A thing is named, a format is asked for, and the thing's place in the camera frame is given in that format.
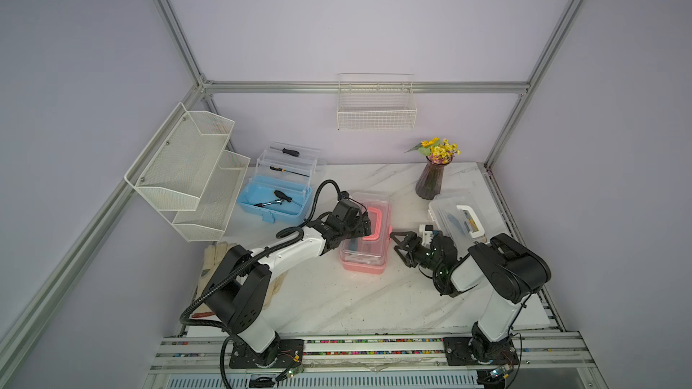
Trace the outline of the clear white toolbox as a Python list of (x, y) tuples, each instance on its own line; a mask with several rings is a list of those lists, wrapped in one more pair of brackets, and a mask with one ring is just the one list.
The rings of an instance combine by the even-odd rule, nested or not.
[(459, 251), (466, 251), (476, 243), (488, 243), (497, 234), (506, 233), (501, 218), (482, 209), (468, 189), (439, 194), (430, 201), (428, 214)]

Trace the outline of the robot base rail plate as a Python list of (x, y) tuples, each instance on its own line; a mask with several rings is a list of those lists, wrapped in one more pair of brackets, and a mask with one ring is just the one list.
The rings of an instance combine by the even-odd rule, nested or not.
[(219, 337), (167, 338), (146, 388), (605, 388), (585, 341), (557, 329), (514, 333), (492, 365), (463, 364), (446, 334), (304, 336), (275, 369), (232, 369)]

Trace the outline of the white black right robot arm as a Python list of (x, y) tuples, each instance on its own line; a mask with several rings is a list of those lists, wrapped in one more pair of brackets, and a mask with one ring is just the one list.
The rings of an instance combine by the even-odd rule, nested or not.
[(544, 259), (505, 233), (488, 243), (474, 243), (462, 258), (452, 238), (441, 233), (428, 246), (415, 232), (392, 232), (390, 239), (405, 266), (421, 269), (441, 296), (457, 297), (484, 283), (493, 288), (471, 336), (443, 341), (450, 364), (517, 362), (518, 356), (511, 351), (512, 329), (529, 298), (551, 280)]

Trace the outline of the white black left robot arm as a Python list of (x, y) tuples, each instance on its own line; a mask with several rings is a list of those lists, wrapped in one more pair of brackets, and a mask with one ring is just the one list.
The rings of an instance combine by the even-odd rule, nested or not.
[(286, 229), (287, 241), (268, 248), (229, 250), (203, 291), (221, 329), (258, 355), (273, 355), (280, 337), (261, 316), (271, 282), (291, 268), (337, 249), (343, 241), (371, 235), (367, 207), (351, 198), (301, 226)]

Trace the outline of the blue tiered toolbox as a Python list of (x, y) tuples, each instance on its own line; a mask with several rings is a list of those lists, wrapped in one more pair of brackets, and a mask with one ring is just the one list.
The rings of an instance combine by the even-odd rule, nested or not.
[[(274, 148), (295, 149), (300, 156), (295, 158)], [(280, 173), (270, 170), (270, 166), (282, 167), (300, 173), (310, 174), (310, 178)], [(271, 142), (257, 159), (254, 173), (248, 184), (238, 196), (237, 203), (247, 214), (254, 214), (265, 223), (302, 223), (309, 211), (314, 195), (314, 184), (319, 169), (324, 167), (320, 149), (283, 142)], [(274, 199), (274, 191), (279, 190), (293, 198), (290, 204), (256, 207), (254, 204)]]

